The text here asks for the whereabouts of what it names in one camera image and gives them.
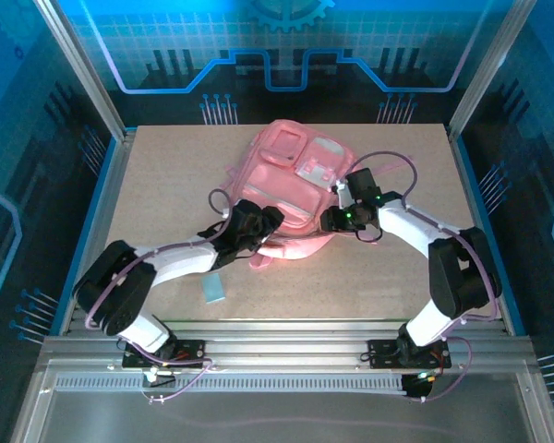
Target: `transparent acrylic wall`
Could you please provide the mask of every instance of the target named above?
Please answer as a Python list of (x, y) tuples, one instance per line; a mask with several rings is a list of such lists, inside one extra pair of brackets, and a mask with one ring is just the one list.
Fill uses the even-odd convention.
[(33, 3), (0, 2), (0, 441), (53, 325), (109, 140)]
[(127, 126), (448, 123), (511, 3), (60, 0)]
[(537, 2), (463, 140), (524, 327), (554, 354), (554, 0)]

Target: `wire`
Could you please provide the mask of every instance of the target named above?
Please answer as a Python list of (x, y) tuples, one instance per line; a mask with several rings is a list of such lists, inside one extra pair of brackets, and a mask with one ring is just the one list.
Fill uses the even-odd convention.
[(163, 381), (161, 383), (158, 383), (156, 385), (149, 385), (148, 388), (159, 388), (160, 386), (170, 385), (175, 380), (176, 380), (175, 376), (170, 376), (170, 379)]
[(141, 393), (149, 401), (156, 401), (158, 403), (164, 403), (165, 401), (175, 399), (179, 395), (183, 394), (185, 391), (191, 389), (193, 387), (193, 385), (195, 385), (195, 383), (197, 383), (199, 381), (199, 379), (202, 378), (210, 370), (210, 368), (212, 366), (213, 366), (213, 363), (209, 363), (208, 365), (204, 366), (203, 369), (201, 370), (201, 372), (199, 372), (196, 376), (194, 376), (191, 379), (191, 381), (189, 381), (183, 388), (181, 388), (177, 392), (173, 392), (172, 394), (169, 394), (167, 396), (162, 396), (161, 395), (159, 398), (156, 399), (156, 398), (154, 398), (153, 395), (148, 397), (148, 395), (146, 395), (146, 393), (144, 391), (142, 391)]
[(371, 240), (364, 240), (363, 238), (361, 238), (361, 237), (359, 236), (359, 231), (355, 231), (355, 238), (356, 238), (357, 240), (359, 240), (360, 242), (362, 242), (362, 243), (376, 243), (376, 242), (378, 242), (378, 241), (381, 239), (381, 237), (382, 237), (383, 235), (384, 235), (384, 232), (380, 229), (380, 230), (379, 230), (379, 235), (378, 235), (377, 237), (374, 237), (374, 238), (372, 238)]
[(147, 352), (146, 350), (144, 350), (138, 344), (135, 344), (135, 343), (130, 343), (130, 344), (136, 349), (136, 351), (141, 353), (148, 360), (150, 360), (153, 363), (157, 363), (159, 365), (187, 366), (187, 365), (193, 365), (193, 364), (197, 364), (197, 363), (202, 363), (203, 364), (203, 369), (196, 376), (194, 376), (193, 379), (191, 379), (191, 381), (189, 381), (183, 388), (179, 389), (177, 392), (173, 392), (172, 394), (167, 395), (165, 397), (161, 395), (159, 398), (156, 399), (153, 396), (148, 397), (148, 395), (146, 395), (146, 393), (142, 391), (141, 392), (142, 395), (144, 397), (146, 397), (149, 401), (156, 401), (158, 403), (164, 403), (167, 400), (171, 400), (171, 399), (174, 399), (174, 398), (178, 397), (179, 395), (181, 395), (185, 391), (189, 390), (193, 385), (195, 385), (195, 383), (197, 383), (199, 379), (201, 379), (205, 374), (207, 374), (207, 372), (213, 366), (213, 360), (211, 360), (210, 358), (207, 358), (207, 357), (197, 358), (197, 359), (194, 359), (194, 360), (181, 360), (181, 361), (178, 361), (178, 360), (163, 360), (162, 358), (158, 358), (156, 355), (153, 355), (153, 354)]
[(421, 214), (420, 212), (417, 212), (417, 211), (412, 210), (411, 208), (407, 207), (406, 198), (413, 191), (413, 189), (415, 189), (416, 182), (418, 181), (418, 172), (416, 170), (415, 163), (410, 158), (406, 157), (405, 155), (403, 155), (399, 152), (394, 152), (393, 150), (379, 150), (379, 151), (375, 151), (375, 152), (370, 152), (369, 154), (366, 154), (366, 155), (360, 157), (359, 159), (357, 159), (349, 167), (347, 172), (344, 173), (344, 176), (347, 176), (349, 173), (351, 173), (360, 162), (362, 162), (362, 161), (364, 161), (364, 160), (366, 160), (370, 157), (375, 157), (375, 156), (378, 156), (378, 155), (393, 155), (394, 157), (399, 157), (399, 158), (403, 159), (410, 166), (410, 169), (413, 171), (413, 182), (411, 183), (410, 186), (408, 186), (408, 188), (404, 191), (404, 193), (401, 197), (401, 203), (402, 203), (403, 207), (406, 209), (406, 211), (409, 212), (410, 214), (416, 216), (417, 218), (419, 218), (423, 222), (426, 222), (426, 223), (434, 226), (435, 228), (440, 229), (441, 231), (443, 231), (444, 233), (450, 235), (451, 237), (455, 238), (460, 243), (460, 245), (462, 245), (462, 247), (468, 252), (470, 257), (474, 261), (474, 263), (476, 265), (476, 268), (478, 269), (478, 273), (480, 274), (480, 277), (482, 278), (482, 282), (484, 283), (485, 289), (487, 291), (488, 301), (491, 304), (492, 311), (491, 311), (490, 315), (488, 315), (488, 316), (479, 316), (477, 314), (466, 314), (466, 315), (463, 316), (463, 318), (466, 319), (466, 320), (479, 320), (479, 321), (495, 320), (497, 318), (497, 314), (499, 312), (499, 308), (497, 307), (497, 297), (495, 296), (494, 290), (492, 289), (492, 282), (490, 281), (490, 277), (488, 276), (487, 270), (484, 268), (484, 265), (482, 264), (482, 260), (480, 259), (478, 254), (475, 252), (475, 250), (458, 233), (450, 231), (447, 228), (440, 227), (439, 224), (436, 221), (431, 220), (426, 215)]
[(405, 207), (406, 206), (406, 198), (408, 197), (408, 195), (413, 192), (413, 189), (415, 189), (415, 186), (416, 186), (416, 182), (418, 181), (418, 172), (416, 171), (416, 166), (415, 164), (413, 163), (412, 160), (410, 160), (408, 157), (406, 157), (405, 155), (399, 153), (399, 152), (394, 152), (393, 150), (377, 150), (375, 152), (370, 152), (369, 154), (366, 154), (362, 157), (359, 157), (355, 163), (353, 163), (349, 169), (347, 170), (346, 173), (344, 173), (343, 177), (346, 177), (349, 173), (351, 173), (355, 167), (361, 163), (362, 161), (366, 160), (366, 159), (369, 159), (370, 157), (376, 157), (377, 155), (393, 155), (394, 157), (399, 157), (401, 159), (403, 159), (407, 164), (408, 166), (410, 166), (410, 169), (413, 171), (413, 183), (410, 184), (410, 186), (408, 186), (408, 188), (404, 191), (402, 197), (401, 197), (401, 202), (403, 204), (403, 206)]
[(445, 365), (445, 357), (443, 356), (443, 354), (439, 355), (438, 353), (435, 353), (433, 351), (431, 351), (431, 355), (433, 355), (440, 364), (440, 372), (437, 374), (437, 377), (441, 377), (443, 375), (443, 369), (444, 369), (443, 366)]
[(371, 361), (372, 357), (394, 357), (400, 352), (400, 349), (397, 349), (394, 353), (376, 353), (375, 351), (367, 351), (366, 353), (362, 353), (359, 355), (359, 360), (362, 362), (369, 362)]
[(490, 281), (490, 277), (488, 276), (487, 270), (485, 269), (484, 265), (482, 264), (482, 260), (476, 253), (476, 251), (470, 246), (468, 242), (465, 241), (465, 239), (459, 235), (458, 233), (455, 233), (454, 231), (451, 231), (443, 226), (440, 226), (436, 221), (431, 220), (428, 216), (421, 214), (420, 212), (417, 212), (416, 210), (413, 210), (411, 208), (406, 208), (406, 211), (418, 219), (422, 220), (425, 223), (430, 224), (431, 226), (434, 226), (435, 228), (439, 229), (443, 233), (446, 233), (447, 235), (450, 235), (451, 237), (455, 238), (460, 245), (467, 251), (467, 253), (470, 255), (472, 260), (474, 261), (474, 264), (476, 265), (476, 268), (478, 269), (478, 273), (480, 274), (480, 277), (482, 278), (482, 282), (484, 284), (484, 287), (487, 291), (488, 301), (490, 302), (490, 305), (492, 307), (492, 311), (488, 316), (479, 316), (476, 314), (465, 314), (463, 316), (466, 320), (477, 320), (477, 321), (492, 321), (497, 318), (497, 314), (499, 312), (499, 308), (497, 307), (497, 297), (495, 296), (495, 292), (492, 289), (492, 282)]
[(223, 225), (220, 228), (220, 230), (217, 233), (215, 233), (214, 235), (212, 235), (210, 238), (204, 238), (202, 240), (198, 240), (197, 242), (193, 242), (193, 243), (183, 242), (183, 243), (175, 243), (175, 244), (170, 244), (170, 245), (164, 245), (164, 246), (161, 246), (157, 249), (152, 249), (151, 251), (143, 254), (142, 256), (139, 256), (139, 257), (135, 258), (132, 262), (130, 262), (127, 266), (125, 266), (123, 269), (121, 269), (119, 271), (119, 273), (111, 280), (111, 282), (104, 289), (104, 291), (102, 291), (101, 295), (99, 295), (99, 298), (96, 299), (96, 301), (94, 302), (94, 305), (92, 305), (92, 308), (90, 309), (89, 313), (87, 314), (87, 316), (84, 320), (84, 326), (86, 327), (86, 329), (91, 329), (91, 330), (100, 329), (99, 327), (93, 327), (90, 324), (90, 322), (92, 321), (92, 318), (94, 317), (94, 314), (99, 310), (99, 308), (101, 307), (104, 300), (109, 296), (111, 291), (121, 281), (121, 279), (124, 279), (126, 277), (126, 275), (132, 269), (134, 269), (139, 263), (141, 263), (144, 260), (147, 260), (150, 257), (154, 257), (156, 254), (159, 254), (161, 252), (170, 251), (172, 249), (179, 249), (181, 247), (193, 247), (193, 246), (205, 245), (206, 243), (212, 242), (213, 240), (215, 240), (216, 238), (218, 238), (220, 235), (222, 235), (225, 232), (225, 230), (228, 228), (228, 225), (230, 224), (230, 220), (232, 219), (232, 213), (234, 212), (233, 211), (234, 208), (233, 208), (233, 204), (232, 204), (232, 199), (230, 198), (228, 193), (225, 192), (222, 189), (213, 189), (210, 192), (210, 196), (212, 196), (215, 193), (220, 193), (226, 198), (226, 200), (228, 201), (228, 208), (229, 208), (228, 217), (223, 222)]
[(236, 258), (234, 259), (234, 261), (236, 261), (236, 260), (242, 260), (242, 259), (244, 259), (244, 258), (253, 258), (254, 256), (255, 256), (255, 254), (250, 254), (249, 256), (240, 256), (240, 257), (236, 257)]
[(216, 188), (216, 189), (213, 189), (208, 195), (207, 195), (207, 202), (210, 204), (210, 208), (213, 212), (215, 212), (216, 214), (220, 214), (220, 215), (223, 215), (223, 211), (222, 210), (218, 210), (215, 205), (213, 204), (213, 195), (214, 194), (217, 194), (217, 193), (224, 193), (225, 194), (225, 191), (223, 191), (222, 189), (220, 188)]
[(464, 371), (443, 392), (440, 392), (439, 394), (434, 395), (433, 397), (421, 397), (420, 399), (411, 398), (411, 401), (418, 401), (420, 403), (429, 403), (430, 401), (435, 401), (435, 400), (438, 400), (442, 397), (445, 397), (447, 394), (449, 394), (450, 392), (452, 392), (454, 389), (457, 388), (457, 386), (462, 382), (462, 380), (464, 379), (464, 377), (468, 373), (468, 370), (470, 369), (470, 366), (472, 365), (472, 345), (470, 344), (470, 341), (468, 341), (468, 340), (466, 340), (462, 337), (448, 337), (447, 340), (448, 341), (461, 341), (463, 344), (465, 344), (465, 346), (468, 350), (468, 363), (466, 363)]

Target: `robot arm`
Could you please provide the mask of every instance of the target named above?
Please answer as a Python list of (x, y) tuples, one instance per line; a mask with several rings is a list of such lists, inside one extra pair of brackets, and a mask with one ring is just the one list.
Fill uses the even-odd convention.
[[(282, 222), (283, 214), (276, 208), (261, 209), (251, 201), (240, 200), (221, 235), (216, 228), (225, 221), (198, 233), (183, 247), (166, 248), (138, 263), (96, 308), (92, 320), (107, 335), (170, 359), (176, 354), (177, 339), (145, 308), (150, 289), (183, 275), (222, 268), (244, 250), (258, 250)], [(123, 241), (108, 245), (74, 288), (80, 307), (89, 313), (112, 279), (149, 251), (135, 249)]]
[(441, 339), (453, 325), (463, 321), (468, 311), (488, 303), (487, 290), (472, 257), (447, 231), (459, 234), (474, 249), (493, 283), (493, 293), (500, 293), (487, 239), (478, 228), (460, 230), (405, 206), (395, 192), (382, 194), (369, 169), (345, 178), (346, 183), (337, 186), (342, 203), (322, 215), (324, 231), (358, 232), (372, 224), (403, 239), (428, 259), (431, 300), (399, 331), (399, 348), (410, 360), (408, 357), (420, 348)]

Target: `beige table surface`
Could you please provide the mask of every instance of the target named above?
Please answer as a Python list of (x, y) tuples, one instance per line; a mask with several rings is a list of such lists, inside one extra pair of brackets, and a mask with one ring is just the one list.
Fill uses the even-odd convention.
[[(418, 185), (409, 201), (456, 226), (472, 225), (442, 125), (313, 125), (357, 154), (396, 150), (414, 158)], [(207, 195), (226, 178), (263, 126), (141, 126), (109, 241), (132, 246), (187, 239), (217, 222)], [(367, 161), (374, 167), (394, 158)], [(379, 176), (383, 191), (403, 192), (409, 168)], [(335, 238), (312, 257), (276, 260), (263, 271), (238, 260), (221, 270), (226, 298), (206, 304), (199, 275), (163, 283), (147, 302), (161, 319), (410, 318), (428, 300), (428, 264), (391, 234), (378, 245)]]

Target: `backpack strap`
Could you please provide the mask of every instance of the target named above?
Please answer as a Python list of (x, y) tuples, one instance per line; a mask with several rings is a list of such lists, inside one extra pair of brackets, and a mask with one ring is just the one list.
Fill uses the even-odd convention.
[(273, 261), (273, 257), (263, 256), (261, 254), (255, 254), (248, 261), (248, 265), (252, 269), (265, 269)]
[(226, 165), (224, 167), (225, 173), (228, 174), (228, 178), (220, 185), (220, 189), (225, 191), (228, 187), (232, 185), (236, 176), (238, 175), (238, 170), (232, 165)]

